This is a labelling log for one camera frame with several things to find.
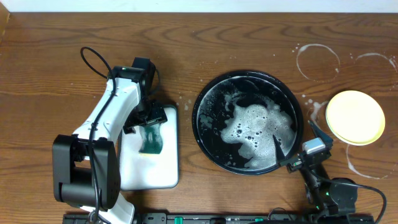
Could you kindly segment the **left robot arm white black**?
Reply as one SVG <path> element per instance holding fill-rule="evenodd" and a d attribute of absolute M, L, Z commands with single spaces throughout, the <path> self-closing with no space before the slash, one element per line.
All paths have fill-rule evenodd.
<path fill-rule="evenodd" d="M 90 223 L 133 223 L 134 206 L 121 195 L 115 145 L 121 133 L 167 121 L 163 108 L 149 100 L 155 76 L 146 68 L 114 67 L 104 95 L 88 119 L 52 145 L 53 194 L 58 202 L 90 211 Z"/>

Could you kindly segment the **yellow plate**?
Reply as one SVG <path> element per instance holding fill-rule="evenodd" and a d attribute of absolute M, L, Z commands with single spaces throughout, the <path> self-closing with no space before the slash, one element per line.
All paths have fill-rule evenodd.
<path fill-rule="evenodd" d="M 356 90 L 336 94 L 328 103 L 325 118 L 330 130 L 348 137 L 362 131 L 374 134 L 386 126 L 384 112 L 371 96 Z"/>

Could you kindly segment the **green yellow sponge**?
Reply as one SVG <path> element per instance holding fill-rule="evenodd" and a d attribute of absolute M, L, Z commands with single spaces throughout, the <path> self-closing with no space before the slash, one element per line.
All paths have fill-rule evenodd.
<path fill-rule="evenodd" d="M 163 148 L 163 140 L 160 133 L 160 124 L 140 127 L 142 145 L 141 154 L 160 154 Z"/>

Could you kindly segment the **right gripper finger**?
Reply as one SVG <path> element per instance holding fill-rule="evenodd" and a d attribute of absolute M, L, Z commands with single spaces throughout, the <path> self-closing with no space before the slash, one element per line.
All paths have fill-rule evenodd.
<path fill-rule="evenodd" d="M 281 143 L 279 140 L 276 138 L 275 135 L 272 135 L 273 140 L 274 140 L 274 145 L 275 145 L 275 156 L 276 156 L 276 162 L 279 164 L 280 162 L 285 160 L 285 154 L 281 148 Z"/>
<path fill-rule="evenodd" d="M 326 148 L 333 147 L 333 139 L 323 132 L 312 120 L 308 120 L 308 123 L 313 131 L 313 134 L 316 138 L 320 138 L 325 144 Z"/>

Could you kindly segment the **light green plate top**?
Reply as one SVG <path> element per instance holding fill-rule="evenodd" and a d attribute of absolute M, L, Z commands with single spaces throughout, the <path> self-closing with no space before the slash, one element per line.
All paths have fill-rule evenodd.
<path fill-rule="evenodd" d="M 383 133 L 383 131 L 381 132 L 378 131 L 375 132 L 374 134 L 368 134 L 366 131 L 365 132 L 358 131 L 354 132 L 353 134 L 349 134 L 348 137 L 346 137 L 340 135 L 338 132 L 336 132 L 333 129 L 331 131 L 339 140 L 354 146 L 365 146 L 374 143 L 381 137 L 381 134 Z"/>

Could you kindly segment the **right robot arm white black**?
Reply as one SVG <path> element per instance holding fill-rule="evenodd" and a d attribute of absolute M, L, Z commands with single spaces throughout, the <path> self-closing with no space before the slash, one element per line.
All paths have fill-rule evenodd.
<path fill-rule="evenodd" d="M 331 157 L 333 140 L 313 121 L 308 122 L 315 138 L 302 144 L 302 152 L 294 157 L 282 156 L 282 149 L 275 146 L 278 167 L 285 166 L 289 173 L 299 171 L 304 179 L 306 197 L 316 210 L 307 220 L 316 223 L 327 218 L 346 217 L 355 212 L 358 190 L 350 187 L 351 179 L 330 179 L 322 162 Z"/>

